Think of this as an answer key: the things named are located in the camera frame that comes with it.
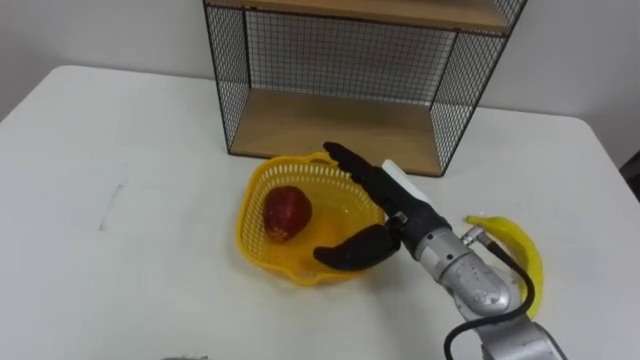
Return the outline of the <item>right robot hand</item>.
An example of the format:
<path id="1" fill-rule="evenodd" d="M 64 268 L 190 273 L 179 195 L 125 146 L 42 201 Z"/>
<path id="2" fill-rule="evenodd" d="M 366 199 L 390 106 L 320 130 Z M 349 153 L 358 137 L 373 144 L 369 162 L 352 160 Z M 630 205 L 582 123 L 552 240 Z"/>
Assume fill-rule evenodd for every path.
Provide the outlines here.
<path id="1" fill-rule="evenodd" d="M 315 248 L 313 257 L 318 262 L 339 271 L 363 271 L 385 261 L 401 247 L 416 256 L 423 240 L 439 230 L 452 229 L 428 202 L 410 194 L 382 167 L 336 142 L 327 141 L 323 148 L 383 210 L 387 220 L 363 228 L 335 247 Z"/>

